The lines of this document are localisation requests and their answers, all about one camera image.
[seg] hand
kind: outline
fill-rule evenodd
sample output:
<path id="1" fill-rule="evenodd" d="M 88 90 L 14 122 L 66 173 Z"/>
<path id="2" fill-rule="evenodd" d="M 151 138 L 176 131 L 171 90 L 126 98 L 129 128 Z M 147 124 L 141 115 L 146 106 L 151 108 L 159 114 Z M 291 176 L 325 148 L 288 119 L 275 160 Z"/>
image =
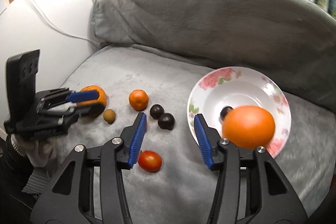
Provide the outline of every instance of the hand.
<path id="1" fill-rule="evenodd" d="M 34 167 L 45 167 L 49 159 L 56 157 L 56 137 L 44 140 L 24 141 L 20 135 L 11 135 L 14 149 L 22 156 L 27 156 Z"/>

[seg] black mechanical device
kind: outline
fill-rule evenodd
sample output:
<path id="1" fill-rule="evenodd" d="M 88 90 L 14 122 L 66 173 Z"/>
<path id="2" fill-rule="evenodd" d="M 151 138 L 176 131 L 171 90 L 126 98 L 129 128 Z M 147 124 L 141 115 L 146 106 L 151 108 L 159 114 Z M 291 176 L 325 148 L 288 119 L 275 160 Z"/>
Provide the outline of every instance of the black mechanical device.
<path id="1" fill-rule="evenodd" d="M 75 92 L 67 88 L 36 93 L 40 50 L 13 56 L 6 63 L 7 98 L 10 118 L 4 122 L 8 134 L 19 134 L 24 140 L 45 139 L 68 133 L 79 116 L 97 115 L 104 111 L 100 103 L 69 107 L 66 111 L 52 108 L 72 102 L 95 100 L 95 90 Z"/>
<path id="2" fill-rule="evenodd" d="M 207 224 L 302 224 L 307 220 L 293 187 L 265 148 L 238 148 L 208 127 L 201 114 L 195 116 L 194 125 L 205 164 L 211 170 L 219 170 Z M 87 149 L 77 145 L 38 199 L 31 221 L 34 224 L 132 224 L 121 170 L 131 168 L 131 157 L 133 163 L 137 161 L 143 135 L 140 140 L 134 138 L 145 127 L 146 116 L 139 113 L 132 126 L 103 146 Z M 138 145 L 135 152 L 130 149 L 132 142 Z M 102 220 L 94 217 L 94 166 L 100 167 Z M 240 167 L 247 169 L 247 202 L 246 216 L 237 220 Z"/>

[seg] plate rim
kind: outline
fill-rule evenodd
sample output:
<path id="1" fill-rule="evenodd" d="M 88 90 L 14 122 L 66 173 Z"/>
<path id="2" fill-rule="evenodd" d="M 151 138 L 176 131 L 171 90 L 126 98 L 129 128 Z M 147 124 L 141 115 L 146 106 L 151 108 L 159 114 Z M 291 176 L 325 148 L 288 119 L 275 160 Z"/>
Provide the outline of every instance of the plate rim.
<path id="1" fill-rule="evenodd" d="M 257 73 L 262 74 L 262 75 L 265 76 L 267 79 L 269 79 L 269 80 L 270 80 L 270 81 L 271 81 L 271 82 L 272 82 L 272 83 L 273 83 L 273 84 L 274 84 L 274 85 L 281 91 L 282 95 L 286 98 L 284 92 L 280 89 L 280 87 L 279 87 L 279 86 L 278 86 L 278 85 L 277 85 L 271 78 L 269 78 L 267 75 L 263 74 L 263 73 L 260 72 L 260 71 L 257 71 L 257 70 L 251 69 L 251 68 L 247 68 L 247 67 L 241 67 L 241 66 L 228 66 L 228 67 L 222 67 L 222 68 L 214 69 L 214 70 L 208 72 L 206 75 L 204 75 L 203 77 L 201 77 L 201 78 L 197 81 L 197 83 L 194 85 L 194 87 L 192 88 L 192 90 L 191 90 L 191 92 L 190 92 L 190 94 L 189 94 L 188 103 L 187 103 L 187 112 L 186 112 L 186 113 L 187 113 L 187 123 L 188 123 L 189 131 L 190 131 L 191 135 L 193 136 L 193 138 L 194 138 L 194 140 L 196 141 L 196 143 L 197 143 L 198 146 L 199 146 L 199 144 L 198 144 L 198 140 L 197 140 L 197 138 L 196 138 L 196 134 L 193 134 L 193 129 L 191 128 L 191 125 L 190 125 L 190 123 L 189 123 L 189 105 L 190 105 L 190 101 L 191 101 L 191 98 L 192 98 L 192 94 L 194 93 L 194 90 L 198 87 L 199 83 L 200 83 L 205 77 L 207 77 L 208 75 L 214 73 L 215 71 L 218 71 L 218 70 L 221 70 L 221 69 L 227 69 L 227 68 L 231 68 L 231 69 L 235 69 L 235 68 L 237 68 L 237 69 L 238 69 L 238 68 L 243 68 L 243 69 L 252 70 L 252 71 L 255 71 L 255 72 L 257 72 Z M 288 110 L 289 110 L 289 130 L 288 130 L 288 134 L 287 134 L 287 136 L 285 137 L 285 140 L 283 141 L 283 143 L 282 143 L 280 149 L 278 149 L 278 151 L 274 154 L 273 158 L 276 158 L 276 157 L 280 154 L 280 152 L 283 150 L 283 148 L 285 147 L 285 145 L 286 145 L 286 143 L 287 143 L 287 141 L 288 141 L 289 135 L 290 135 L 290 133 L 291 133 L 291 129 L 292 129 L 292 113 L 291 113 L 291 108 L 290 108 L 289 104 L 288 104 Z"/>

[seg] metal screw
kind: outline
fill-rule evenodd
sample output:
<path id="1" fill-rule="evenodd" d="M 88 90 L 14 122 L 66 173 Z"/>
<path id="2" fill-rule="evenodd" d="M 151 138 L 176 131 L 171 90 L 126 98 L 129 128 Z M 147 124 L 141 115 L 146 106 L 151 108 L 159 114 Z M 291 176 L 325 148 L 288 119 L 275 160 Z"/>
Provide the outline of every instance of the metal screw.
<path id="1" fill-rule="evenodd" d="M 84 145 L 81 145 L 81 144 L 76 145 L 75 147 L 76 152 L 82 152 L 83 150 L 84 150 Z"/>
<path id="2" fill-rule="evenodd" d="M 227 144 L 230 143 L 230 141 L 229 141 L 227 138 L 222 138 L 222 139 L 219 140 L 219 142 L 220 142 L 221 144 L 224 144 L 224 145 L 227 145 Z"/>
<path id="3" fill-rule="evenodd" d="M 259 153 L 265 153 L 266 149 L 265 149 L 265 147 L 263 147 L 263 146 L 258 146 L 258 147 L 257 147 L 257 151 L 258 151 Z"/>
<path id="4" fill-rule="evenodd" d="M 113 144 L 120 144 L 123 140 L 119 137 L 113 138 L 112 143 Z"/>

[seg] large orange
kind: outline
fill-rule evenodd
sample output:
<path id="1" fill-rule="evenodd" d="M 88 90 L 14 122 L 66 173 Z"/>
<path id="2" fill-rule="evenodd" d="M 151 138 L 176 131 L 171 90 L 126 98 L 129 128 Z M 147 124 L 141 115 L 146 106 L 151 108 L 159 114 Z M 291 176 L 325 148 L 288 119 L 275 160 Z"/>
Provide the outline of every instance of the large orange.
<path id="1" fill-rule="evenodd" d="M 254 149 L 272 140 L 275 122 L 271 113 L 257 106 L 240 106 L 224 118 L 222 137 L 237 146 Z"/>
<path id="2" fill-rule="evenodd" d="M 94 103 L 100 103 L 103 106 L 106 106 L 107 96 L 106 96 L 105 91 L 101 87 L 99 87 L 97 85 L 89 85 L 89 86 L 86 86 L 85 88 L 81 89 L 81 91 L 89 91 L 89 90 L 96 90 L 96 91 L 98 91 L 98 94 L 99 94 L 98 99 L 84 101 L 84 102 L 79 102 L 79 103 L 77 103 L 78 106 L 90 105 L 90 104 L 94 104 Z"/>
<path id="3" fill-rule="evenodd" d="M 145 91 L 133 90 L 128 97 L 128 101 L 131 107 L 140 111 L 147 107 L 149 98 Z"/>

